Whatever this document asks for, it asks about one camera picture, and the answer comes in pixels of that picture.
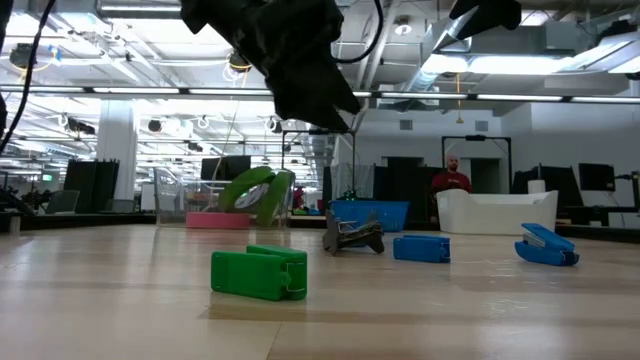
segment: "green plastic block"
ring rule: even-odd
[[[285,298],[302,300],[307,296],[307,253],[276,245],[247,245],[247,253],[276,255],[285,259],[285,268],[291,276]]]
[[[277,301],[291,285],[286,259],[276,255],[216,251],[211,255],[211,289]]]

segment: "red shirt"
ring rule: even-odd
[[[450,171],[442,172],[433,178],[433,182],[431,182],[432,193],[435,194],[449,189],[462,189],[470,193],[471,181],[464,174]]]

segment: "doorway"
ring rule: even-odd
[[[469,159],[474,194],[501,194],[500,159]]]

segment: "pink tray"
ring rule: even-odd
[[[198,229],[247,229],[251,224],[249,214],[187,213],[187,227]]]

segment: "green object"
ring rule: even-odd
[[[232,211],[240,196],[255,186],[271,182],[274,176],[268,166],[259,166],[243,172],[224,188],[218,198],[218,209],[222,212]]]
[[[275,245],[247,245],[248,254],[276,255],[285,259],[285,268],[291,276],[285,298],[302,300],[307,296],[307,253]]]
[[[286,259],[276,255],[216,251],[211,255],[211,289],[277,301],[291,283]]]
[[[271,181],[269,190],[262,197],[256,222],[260,226],[271,226],[275,220],[276,213],[280,205],[285,201],[287,190],[291,186],[292,173],[290,171],[281,171]]]

